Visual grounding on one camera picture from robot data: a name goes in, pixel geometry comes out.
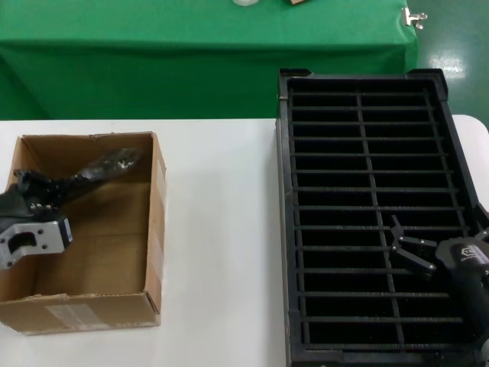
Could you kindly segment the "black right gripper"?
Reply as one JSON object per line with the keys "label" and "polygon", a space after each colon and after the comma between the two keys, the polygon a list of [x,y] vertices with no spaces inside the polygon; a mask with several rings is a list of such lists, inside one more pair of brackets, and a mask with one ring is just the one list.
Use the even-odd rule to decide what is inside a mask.
{"label": "black right gripper", "polygon": [[480,228],[474,237],[458,237],[439,243],[405,235],[396,215],[391,216],[393,241],[390,254],[412,273],[426,279],[438,271],[436,261],[449,276],[452,293],[460,298],[479,336],[488,334],[488,232],[489,213],[482,204],[474,208]]}

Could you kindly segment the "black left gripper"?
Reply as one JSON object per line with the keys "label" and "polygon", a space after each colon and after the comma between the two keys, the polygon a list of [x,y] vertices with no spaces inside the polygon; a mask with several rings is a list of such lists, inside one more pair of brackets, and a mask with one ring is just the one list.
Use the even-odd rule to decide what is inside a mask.
{"label": "black left gripper", "polygon": [[[66,196],[66,179],[50,179],[38,171],[16,170],[17,184],[1,194],[1,230],[13,224],[58,221]],[[20,192],[27,192],[27,203]]]}

